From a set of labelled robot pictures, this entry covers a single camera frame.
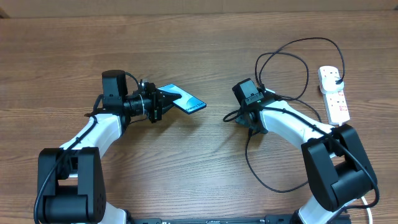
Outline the white power strip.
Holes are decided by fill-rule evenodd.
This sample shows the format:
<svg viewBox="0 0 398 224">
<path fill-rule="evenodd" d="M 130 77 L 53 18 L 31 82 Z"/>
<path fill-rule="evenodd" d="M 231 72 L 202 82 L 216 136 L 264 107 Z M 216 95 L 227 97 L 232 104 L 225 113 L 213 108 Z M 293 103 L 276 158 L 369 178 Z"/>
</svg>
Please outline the white power strip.
<svg viewBox="0 0 398 224">
<path fill-rule="evenodd" d="M 322 66 L 318 69 L 318 79 L 320 75 L 328 74 L 336 74 L 340 76 L 336 67 Z M 326 115 L 328 117 L 328 123 L 330 125 L 341 126 L 343 123 L 350 120 L 348 106 L 343 90 L 329 94 L 322 93 L 322 95 L 325 104 Z"/>
</svg>

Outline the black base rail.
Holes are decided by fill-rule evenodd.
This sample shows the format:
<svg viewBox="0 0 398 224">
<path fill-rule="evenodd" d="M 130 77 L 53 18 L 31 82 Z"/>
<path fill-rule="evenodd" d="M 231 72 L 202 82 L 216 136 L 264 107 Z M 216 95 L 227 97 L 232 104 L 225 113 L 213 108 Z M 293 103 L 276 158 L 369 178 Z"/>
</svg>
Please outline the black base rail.
<svg viewBox="0 0 398 224">
<path fill-rule="evenodd" d="M 189 218 L 189 219 L 160 219 L 160 218 L 128 218 L 130 224 L 283 224 L 291 223 L 292 215 L 266 215 L 254 218 Z"/>
</svg>

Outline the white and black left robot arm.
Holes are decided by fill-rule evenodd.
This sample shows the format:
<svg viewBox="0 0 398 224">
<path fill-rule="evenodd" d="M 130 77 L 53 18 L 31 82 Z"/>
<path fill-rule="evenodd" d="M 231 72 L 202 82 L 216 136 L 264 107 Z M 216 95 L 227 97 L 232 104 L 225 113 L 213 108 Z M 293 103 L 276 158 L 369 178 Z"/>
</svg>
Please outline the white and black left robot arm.
<svg viewBox="0 0 398 224">
<path fill-rule="evenodd" d="M 106 199 L 101 158 L 134 123 L 134 117 L 154 123 L 182 96 L 136 81 L 128 93 L 124 70 L 101 74 L 103 93 L 88 113 L 87 125 L 70 141 L 43 149 L 38 157 L 35 223 L 133 223 L 127 210 Z"/>
</svg>

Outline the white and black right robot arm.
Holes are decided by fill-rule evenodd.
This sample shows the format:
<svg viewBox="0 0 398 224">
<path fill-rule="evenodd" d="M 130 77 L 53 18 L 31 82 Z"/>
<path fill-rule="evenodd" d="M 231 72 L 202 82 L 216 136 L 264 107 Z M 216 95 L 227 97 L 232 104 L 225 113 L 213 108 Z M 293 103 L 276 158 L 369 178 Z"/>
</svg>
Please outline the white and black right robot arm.
<svg viewBox="0 0 398 224">
<path fill-rule="evenodd" d="M 302 152 L 312 197 L 293 214 L 266 215 L 266 223 L 350 223 L 345 211 L 379 203 L 376 174 L 352 126 L 334 127 L 309 118 L 250 78 L 232 91 L 240 107 L 225 122 L 244 125 L 249 137 L 276 133 Z"/>
</svg>

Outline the blue Samsung Galaxy smartphone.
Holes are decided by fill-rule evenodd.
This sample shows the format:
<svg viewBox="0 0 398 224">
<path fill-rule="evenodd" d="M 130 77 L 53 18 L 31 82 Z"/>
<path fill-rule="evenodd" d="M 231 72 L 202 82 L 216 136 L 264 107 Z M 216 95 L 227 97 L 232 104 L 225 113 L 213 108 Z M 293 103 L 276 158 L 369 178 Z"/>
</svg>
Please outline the blue Samsung Galaxy smartphone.
<svg viewBox="0 0 398 224">
<path fill-rule="evenodd" d="M 168 93 L 175 93 L 181 95 L 179 99 L 173 100 L 172 104 L 184 111 L 186 114 L 192 114 L 206 107 L 206 103 L 199 100 L 189 92 L 181 89 L 179 86 L 174 84 L 168 84 L 159 88 L 159 90 Z"/>
</svg>

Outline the white charger plug adapter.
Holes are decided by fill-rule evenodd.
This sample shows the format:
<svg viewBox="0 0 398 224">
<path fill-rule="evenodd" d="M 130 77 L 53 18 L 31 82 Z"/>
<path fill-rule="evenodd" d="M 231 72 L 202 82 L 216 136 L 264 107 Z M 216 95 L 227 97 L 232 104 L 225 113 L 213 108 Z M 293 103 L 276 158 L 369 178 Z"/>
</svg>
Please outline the white charger plug adapter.
<svg viewBox="0 0 398 224">
<path fill-rule="evenodd" d="M 337 84 L 337 81 L 339 80 L 340 76 L 336 74 L 320 75 L 320 91 L 323 94 L 329 94 L 343 90 L 343 88 L 345 87 L 345 83 L 341 82 Z"/>
</svg>

